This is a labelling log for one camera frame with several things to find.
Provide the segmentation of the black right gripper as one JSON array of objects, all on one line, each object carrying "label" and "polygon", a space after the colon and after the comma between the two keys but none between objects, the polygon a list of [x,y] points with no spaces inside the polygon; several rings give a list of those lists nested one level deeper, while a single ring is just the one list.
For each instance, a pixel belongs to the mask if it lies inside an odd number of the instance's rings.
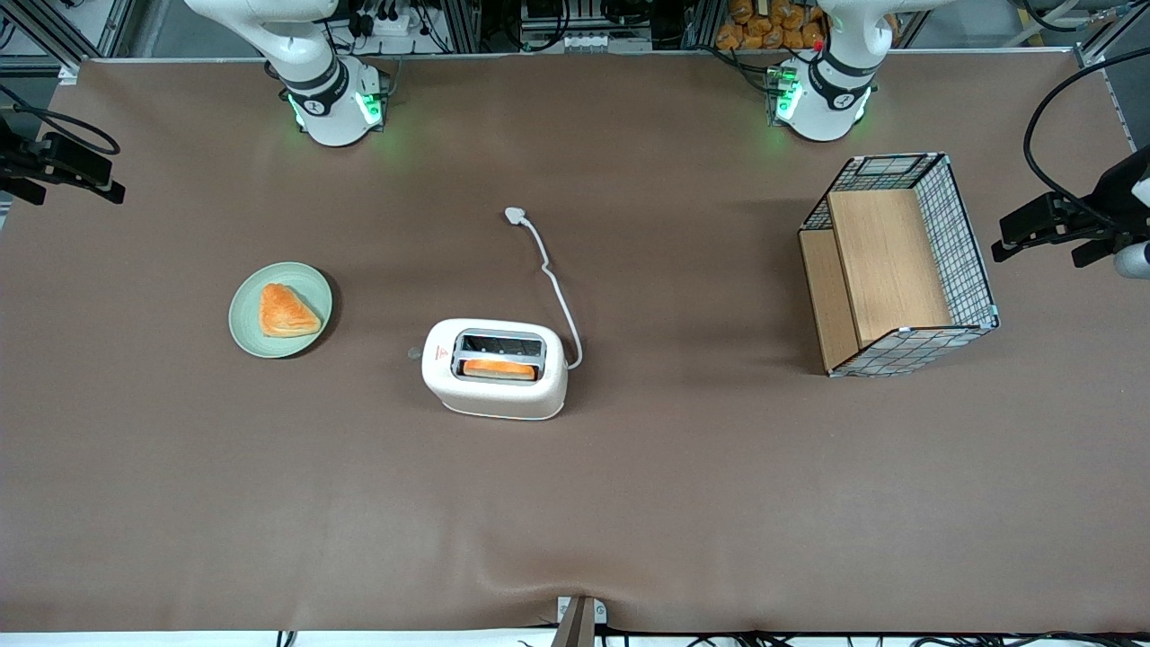
[{"label": "black right gripper", "polygon": [[40,159],[32,152],[33,140],[17,134],[1,118],[1,190],[8,195],[29,202],[44,205],[46,190],[36,182],[44,171],[44,164],[52,172],[68,179],[85,183],[85,188],[112,205],[123,205],[126,188],[112,180],[112,160],[74,143],[66,134],[44,134],[40,141]]}]

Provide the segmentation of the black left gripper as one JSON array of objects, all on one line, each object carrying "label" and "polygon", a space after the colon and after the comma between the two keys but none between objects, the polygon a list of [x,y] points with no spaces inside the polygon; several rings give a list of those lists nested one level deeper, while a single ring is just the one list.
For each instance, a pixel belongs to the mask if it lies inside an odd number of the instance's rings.
[{"label": "black left gripper", "polygon": [[1072,251],[1075,267],[1084,269],[1147,244],[1147,160],[1145,146],[1101,174],[1080,208],[1048,192],[1006,214],[999,221],[1000,239],[991,245],[992,261],[1009,261],[1033,244],[1084,238],[1087,242]]}]

